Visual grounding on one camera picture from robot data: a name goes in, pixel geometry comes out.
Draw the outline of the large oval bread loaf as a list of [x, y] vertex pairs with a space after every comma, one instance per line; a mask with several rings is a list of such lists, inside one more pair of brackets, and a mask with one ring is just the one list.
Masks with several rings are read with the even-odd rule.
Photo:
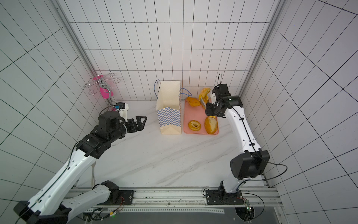
[[214, 134], [218, 129], [217, 119], [210, 116], [206, 117], [204, 127], [208, 134]]

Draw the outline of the ring bagel bread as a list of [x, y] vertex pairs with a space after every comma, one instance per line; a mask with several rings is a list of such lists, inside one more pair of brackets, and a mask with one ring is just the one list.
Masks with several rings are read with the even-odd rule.
[[196, 132], [201, 130], [201, 124], [196, 120], [189, 121], [188, 127], [190, 130], [196, 131]]

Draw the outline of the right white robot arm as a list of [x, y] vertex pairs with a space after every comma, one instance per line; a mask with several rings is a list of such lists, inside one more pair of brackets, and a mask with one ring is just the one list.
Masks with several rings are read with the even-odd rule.
[[234, 201], [240, 188], [247, 182], [259, 181], [270, 160], [267, 150], [262, 150], [256, 141], [244, 112], [243, 104], [238, 96], [225, 95], [218, 97], [211, 94], [211, 102], [207, 103], [206, 115], [226, 118], [234, 133], [238, 146], [238, 155], [230, 161], [231, 174], [221, 181], [218, 198], [223, 204]]

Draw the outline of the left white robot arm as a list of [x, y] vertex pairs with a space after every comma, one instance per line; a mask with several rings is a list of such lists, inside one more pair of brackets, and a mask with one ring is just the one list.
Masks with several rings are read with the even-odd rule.
[[119, 187], [105, 181], [77, 197], [65, 199], [82, 174], [108, 150], [112, 143], [128, 133], [142, 131], [147, 117], [125, 119], [117, 111], [107, 111], [98, 117], [98, 125], [77, 142], [69, 160], [55, 176], [28, 201], [19, 201], [14, 212], [28, 224], [66, 224], [89, 208], [102, 204], [124, 203]]

